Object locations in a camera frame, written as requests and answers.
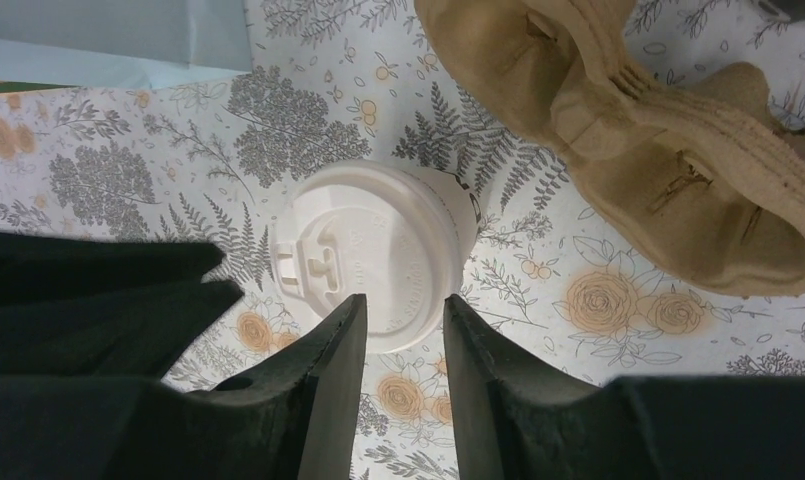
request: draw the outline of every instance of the cup lid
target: cup lid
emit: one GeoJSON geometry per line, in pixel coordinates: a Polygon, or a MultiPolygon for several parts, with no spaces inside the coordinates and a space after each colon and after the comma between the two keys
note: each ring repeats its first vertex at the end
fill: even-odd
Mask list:
{"type": "Polygon", "coordinates": [[[276,286],[297,320],[318,324],[350,295],[367,295],[369,353],[420,341],[451,293],[435,235],[392,197],[341,183],[308,189],[279,216],[270,245],[276,286]]]}

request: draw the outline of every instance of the floral tablecloth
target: floral tablecloth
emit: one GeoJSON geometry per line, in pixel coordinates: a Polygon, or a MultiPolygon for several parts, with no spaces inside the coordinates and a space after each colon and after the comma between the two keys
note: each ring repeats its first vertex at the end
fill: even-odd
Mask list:
{"type": "MultiPolygon", "coordinates": [[[[638,255],[581,199],[561,160],[449,78],[410,0],[247,0],[252,75],[155,92],[0,97],[0,230],[209,239],[247,295],[164,379],[209,388],[305,331],[265,254],[288,190],[346,158],[457,171],[487,205],[463,296],[571,375],[805,375],[805,295],[733,298],[638,255]]],[[[767,73],[773,113],[805,126],[805,27],[746,0],[641,1],[624,34],[660,81],[734,61],[767,73]]],[[[457,478],[442,335],[364,373],[357,478],[457,478]]]]}

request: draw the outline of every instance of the white cup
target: white cup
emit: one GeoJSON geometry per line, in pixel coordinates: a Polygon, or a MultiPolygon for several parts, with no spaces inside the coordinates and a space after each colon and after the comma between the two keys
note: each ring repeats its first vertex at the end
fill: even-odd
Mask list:
{"type": "Polygon", "coordinates": [[[305,180],[279,215],[273,278],[294,319],[311,328],[365,293],[367,352],[404,350],[440,324],[480,221],[478,200],[455,175],[338,162],[305,180]]]}

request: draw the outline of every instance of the tabletop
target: tabletop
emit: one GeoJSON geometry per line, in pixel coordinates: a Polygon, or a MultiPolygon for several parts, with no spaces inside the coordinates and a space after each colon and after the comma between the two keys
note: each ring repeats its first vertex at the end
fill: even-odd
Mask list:
{"type": "MultiPolygon", "coordinates": [[[[210,240],[213,277],[246,297],[164,381],[211,388],[305,333],[265,255],[288,191],[366,158],[450,170],[486,208],[462,295],[546,362],[621,374],[805,375],[805,295],[725,297],[642,258],[576,192],[564,163],[518,138],[441,67],[411,0],[248,0],[251,75],[159,91],[0,97],[0,230],[210,240]]],[[[761,67],[769,107],[805,127],[805,25],[746,0],[643,0],[624,35],[668,85],[761,67]]],[[[442,333],[368,356],[352,474],[457,479],[442,333]]]]}

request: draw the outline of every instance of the white plastic lid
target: white plastic lid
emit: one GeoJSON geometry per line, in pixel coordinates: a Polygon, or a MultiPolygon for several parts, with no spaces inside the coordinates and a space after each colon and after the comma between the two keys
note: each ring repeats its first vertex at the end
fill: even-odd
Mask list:
{"type": "Polygon", "coordinates": [[[294,318],[314,325],[366,293],[367,352],[389,353],[436,328],[462,266],[442,204],[407,174],[361,163],[372,164],[330,167],[296,193],[273,230],[273,276],[294,318]]]}

